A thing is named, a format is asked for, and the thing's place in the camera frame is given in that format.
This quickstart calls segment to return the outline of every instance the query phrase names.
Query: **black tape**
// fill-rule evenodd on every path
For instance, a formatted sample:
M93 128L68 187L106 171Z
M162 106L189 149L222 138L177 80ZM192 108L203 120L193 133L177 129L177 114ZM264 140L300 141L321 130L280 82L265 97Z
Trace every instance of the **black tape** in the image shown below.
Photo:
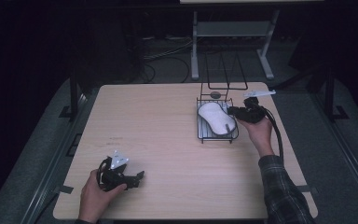
M74 188L72 187L68 187L68 186L60 186L60 187L56 187L55 190L53 190L55 193L67 193L67 194L71 194L72 191L74 190Z
M310 187L308 185L301 185L301 186L296 186L297 189L301 192L310 192Z

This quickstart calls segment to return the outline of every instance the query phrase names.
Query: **wrist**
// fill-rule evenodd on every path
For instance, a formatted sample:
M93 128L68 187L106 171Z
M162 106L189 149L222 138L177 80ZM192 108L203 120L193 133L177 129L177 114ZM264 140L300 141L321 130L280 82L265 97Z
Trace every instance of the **wrist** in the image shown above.
M260 158L264 156L271 156L275 155L274 151L272 150L272 146L270 144L259 144L255 145L255 148L257 149L258 155Z
M78 218L76 220L75 224L92 224L92 222L88 222L88 221L82 220L81 218Z
M83 221L83 222L80 222L79 224L83 224L83 223L97 223L98 221L98 218L94 218L94 217L90 217L90 216L87 216L87 215L79 215L77 217L77 220L80 220L80 221Z

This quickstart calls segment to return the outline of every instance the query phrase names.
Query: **white stand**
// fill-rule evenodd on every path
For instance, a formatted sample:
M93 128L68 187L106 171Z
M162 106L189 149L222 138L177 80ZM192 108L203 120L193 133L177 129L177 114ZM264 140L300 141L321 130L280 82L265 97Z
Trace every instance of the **white stand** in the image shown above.
M279 12L279 10L275 10L270 21L197 21L197 11L195 11L193 20L193 50L191 52L192 79L198 80L200 78L197 57L197 38L199 36L264 36L266 41L262 49L257 50L257 55L266 78L273 79L274 75L266 55Z

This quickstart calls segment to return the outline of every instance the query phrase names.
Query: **metal stand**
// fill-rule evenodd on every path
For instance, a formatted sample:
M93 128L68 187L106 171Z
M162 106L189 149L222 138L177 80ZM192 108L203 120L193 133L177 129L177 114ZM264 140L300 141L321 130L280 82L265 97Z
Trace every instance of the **metal stand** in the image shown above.
M297 81L301 78L311 76L311 79L307 85L307 90L311 93L317 93L323 84L325 84L324 90L324 113L329 118L331 122L334 122L335 119L348 119L348 115L345 113L342 106L337 105L336 109L338 114L334 114L333 104L334 104L334 74L332 69L325 63L318 63L311 67L310 69L301 72L294 77L287 79L286 81L278 84L276 86L268 87L270 90L282 90Z
M69 118L69 121L72 122L78 112L78 89L76 83L75 72L72 72L69 77L70 84L70 93L71 93L71 106L65 106L60 114L60 118Z
M195 11L193 20L193 50L191 52L192 79L198 80L200 77L197 57L197 41L199 36L264 36L266 41L262 49L257 50L257 55L263 66L266 78L273 79L274 75L266 55L279 12L279 10L275 10L270 21L198 21L197 11Z

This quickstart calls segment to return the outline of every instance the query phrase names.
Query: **shirt cuff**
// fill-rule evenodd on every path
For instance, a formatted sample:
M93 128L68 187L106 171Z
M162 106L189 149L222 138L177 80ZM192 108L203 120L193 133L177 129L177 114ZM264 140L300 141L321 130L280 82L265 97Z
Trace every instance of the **shirt cuff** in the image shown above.
M260 160L258 161L258 166L262 170L263 170L263 168L265 168L266 166L269 166L271 164L273 164L274 166L283 167L283 162L282 162L281 157L275 156L275 155L264 156L264 157L260 158Z
M92 224L92 223L90 223L90 222L88 222L88 221L83 221L83 220L81 220L81 219L77 219L76 222L75 222L75 224Z

